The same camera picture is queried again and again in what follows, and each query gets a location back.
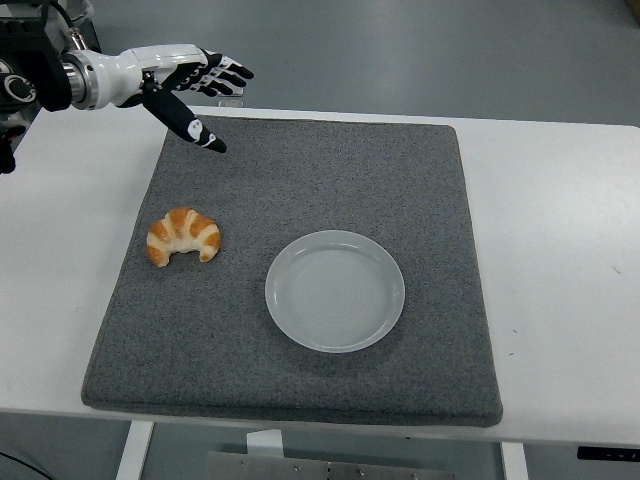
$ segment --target gray felt mat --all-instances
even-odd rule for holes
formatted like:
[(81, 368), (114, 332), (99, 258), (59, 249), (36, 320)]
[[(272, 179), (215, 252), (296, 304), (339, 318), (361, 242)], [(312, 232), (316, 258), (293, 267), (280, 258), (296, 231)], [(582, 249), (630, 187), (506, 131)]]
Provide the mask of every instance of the gray felt mat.
[[(490, 426), (502, 406), (451, 127), (203, 117), (225, 155), (167, 136), (82, 391), (137, 413)], [(149, 226), (177, 206), (212, 217), (220, 253), (155, 267)], [(348, 354), (302, 347), (264, 284), (293, 240), (349, 230), (382, 245), (403, 313)]]

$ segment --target metal bracket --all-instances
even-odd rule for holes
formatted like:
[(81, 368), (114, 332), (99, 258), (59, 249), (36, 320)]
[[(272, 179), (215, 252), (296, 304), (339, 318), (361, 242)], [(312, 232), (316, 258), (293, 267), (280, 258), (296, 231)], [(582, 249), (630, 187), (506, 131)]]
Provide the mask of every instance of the metal bracket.
[(205, 480), (454, 480), (453, 473), (209, 452)]

